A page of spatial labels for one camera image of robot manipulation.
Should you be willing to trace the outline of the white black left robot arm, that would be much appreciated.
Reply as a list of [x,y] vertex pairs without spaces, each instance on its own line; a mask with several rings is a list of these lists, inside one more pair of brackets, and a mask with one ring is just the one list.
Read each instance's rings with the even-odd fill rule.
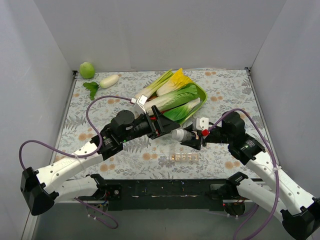
[[102,131],[84,146],[67,157],[45,167],[22,171],[20,190],[33,216],[41,215],[56,202],[76,197],[106,196],[104,180],[89,176],[80,180],[71,178],[87,168],[99,164],[123,150],[123,144],[147,136],[156,139],[178,129],[180,124],[164,116],[152,106],[155,119],[147,113],[135,117],[129,110],[120,111]]

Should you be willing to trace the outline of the white pill bottle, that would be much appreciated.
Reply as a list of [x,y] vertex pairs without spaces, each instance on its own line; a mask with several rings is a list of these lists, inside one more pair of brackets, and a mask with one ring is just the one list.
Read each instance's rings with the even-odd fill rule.
[[178,142],[186,142],[196,139],[196,134],[185,129],[175,129],[171,132],[171,136]]

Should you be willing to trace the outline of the clear weekly pill organizer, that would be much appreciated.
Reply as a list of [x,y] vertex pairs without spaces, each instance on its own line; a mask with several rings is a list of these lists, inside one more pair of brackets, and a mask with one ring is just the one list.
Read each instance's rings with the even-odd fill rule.
[[172,150],[169,154],[168,160],[175,163],[193,163],[200,160],[197,152],[184,152]]

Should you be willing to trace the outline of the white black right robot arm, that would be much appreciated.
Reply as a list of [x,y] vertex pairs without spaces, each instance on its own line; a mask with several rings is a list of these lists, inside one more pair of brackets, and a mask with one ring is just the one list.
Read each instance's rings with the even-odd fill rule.
[[238,172],[226,180],[221,190],[232,199],[240,196],[264,208],[276,217],[284,229],[296,240],[306,240],[320,227],[320,200],[304,190],[277,165],[275,155],[267,143],[261,144],[246,133],[245,122],[233,109],[211,124],[207,118],[172,132],[173,139],[196,150],[207,143],[227,144],[230,154],[253,171],[268,186],[256,184]]

